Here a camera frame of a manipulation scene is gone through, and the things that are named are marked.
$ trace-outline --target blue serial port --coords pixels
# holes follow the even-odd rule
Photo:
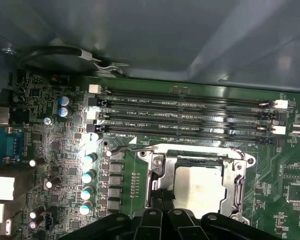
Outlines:
[[[20,162],[24,146],[23,126],[0,127],[0,165]]]

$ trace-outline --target motherboard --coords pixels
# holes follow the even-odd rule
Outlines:
[[[143,158],[147,147],[162,144],[178,156],[199,147],[251,156],[242,216],[300,240],[300,93],[19,70],[9,115],[9,126],[0,127],[0,166],[35,167],[19,220],[23,240],[57,240],[111,213],[131,217],[147,207]],[[193,170],[191,181],[219,181],[216,172]],[[182,184],[174,182],[176,205]],[[204,200],[198,204],[205,208]]]

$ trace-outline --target capacitor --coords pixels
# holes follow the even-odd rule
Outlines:
[[[47,181],[45,183],[45,186],[48,188],[48,189],[51,189],[51,188],[55,188],[57,185],[61,184],[61,178],[59,176],[55,176],[54,178],[52,178],[51,180]]]
[[[82,200],[89,200],[91,198],[91,195],[94,193],[94,189],[90,186],[86,186],[81,194],[80,197],[82,198]]]
[[[69,108],[62,106],[58,110],[58,115],[62,118],[69,118],[72,115],[72,112]]]
[[[92,153],[89,153],[88,155],[84,156],[83,158],[83,164],[92,164],[95,160],[97,159],[97,155],[92,152]]]
[[[37,157],[37,158],[31,159],[31,160],[29,161],[29,165],[30,165],[31,167],[42,166],[42,165],[44,165],[44,164],[46,164],[46,159],[45,159],[44,157]]]
[[[46,210],[45,207],[40,205],[37,208],[33,209],[30,212],[29,216],[30,216],[31,219],[35,219],[37,216],[43,214],[45,212],[45,210]]]
[[[81,177],[81,180],[84,184],[88,184],[97,176],[97,173],[94,169],[90,169],[86,173],[84,173]]]
[[[38,215],[35,219],[29,222],[28,226],[30,229],[36,229],[44,220],[45,217],[43,215]]]
[[[12,100],[16,104],[24,104],[25,103],[25,98],[23,96],[14,96]]]
[[[68,96],[61,96],[59,97],[59,104],[63,107],[69,107],[72,105],[72,98]]]
[[[90,201],[84,201],[83,204],[82,204],[82,206],[80,207],[79,211],[80,211],[80,213],[82,215],[87,215],[92,208],[93,208],[92,202],[90,202]]]

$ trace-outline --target cpu socket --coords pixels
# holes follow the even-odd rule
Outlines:
[[[163,189],[174,192],[176,208],[191,210],[197,219],[220,213],[250,224],[242,212],[246,169],[256,164],[253,156],[234,147],[169,143],[121,146],[109,154],[126,150],[148,164],[145,207],[151,207],[151,192]]]

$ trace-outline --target mounting screw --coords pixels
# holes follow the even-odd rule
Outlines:
[[[248,164],[253,164],[254,163],[254,159],[253,158],[249,158],[247,162],[248,162]]]
[[[153,159],[153,166],[155,166],[156,168],[161,167],[161,165],[162,165],[163,162],[164,162],[164,161],[163,161],[162,157],[156,156],[156,157]]]
[[[216,215],[209,215],[209,216],[208,216],[208,219],[210,219],[211,221],[215,221],[215,220],[217,220],[218,218],[217,218]]]
[[[182,211],[180,211],[180,210],[174,210],[173,213],[174,213],[175,215],[181,215],[181,214],[182,214]]]
[[[44,125],[52,125],[52,119],[51,119],[51,117],[45,117],[43,119],[43,123],[44,123]]]

